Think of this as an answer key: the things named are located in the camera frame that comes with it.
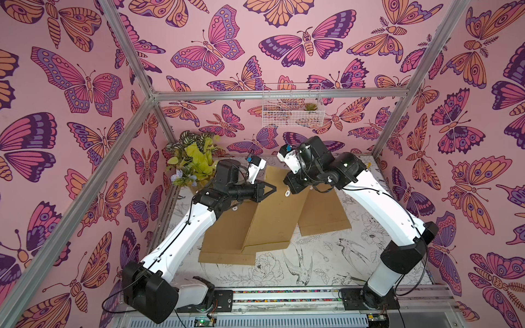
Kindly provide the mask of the brown kraft file bag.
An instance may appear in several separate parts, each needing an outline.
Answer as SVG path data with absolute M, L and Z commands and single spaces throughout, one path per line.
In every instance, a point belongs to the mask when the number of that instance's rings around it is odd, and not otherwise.
M 205 232 L 199 263 L 253 266 L 256 254 L 244 251 L 257 203 L 244 202 L 237 210 L 230 209 Z
M 298 221 L 302 236 L 351 229 L 351 223 L 335 189 L 310 187 Z
M 264 181 L 276 187 L 276 191 L 260 203 L 245 202 L 237 213 L 248 223 L 243 242 L 244 254 L 286 249 L 302 214 L 308 197 L 305 189 L 292 194 L 283 183 L 287 169 L 269 166 Z

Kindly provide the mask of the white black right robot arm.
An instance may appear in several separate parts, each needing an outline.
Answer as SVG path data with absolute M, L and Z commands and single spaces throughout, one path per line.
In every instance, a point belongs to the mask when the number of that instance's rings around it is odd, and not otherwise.
M 277 157 L 290 170 L 283 180 L 292 194 L 308 187 L 329 185 L 357 201 L 388 233 L 391 241 L 380 263 L 360 291 L 368 309 L 383 307 L 398 283 L 427 254 L 439 228 L 423 222 L 403 208 L 375 179 L 367 166 L 352 153 L 334 157 L 317 136 L 298 146 L 284 145 Z

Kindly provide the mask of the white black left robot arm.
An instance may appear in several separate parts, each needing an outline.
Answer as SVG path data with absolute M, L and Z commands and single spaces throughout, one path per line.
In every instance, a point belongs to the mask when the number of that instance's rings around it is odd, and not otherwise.
M 177 310 L 208 310 L 215 305 L 215 287 L 201 277 L 175 282 L 177 270 L 198 239 L 236 203 L 260 203 L 277 188 L 257 178 L 266 161 L 247 158 L 247 177 L 239 179 L 239 161 L 218 161 L 215 176 L 191 199 L 189 210 L 175 229 L 141 261 L 123 269 L 123 300 L 156 324 Z

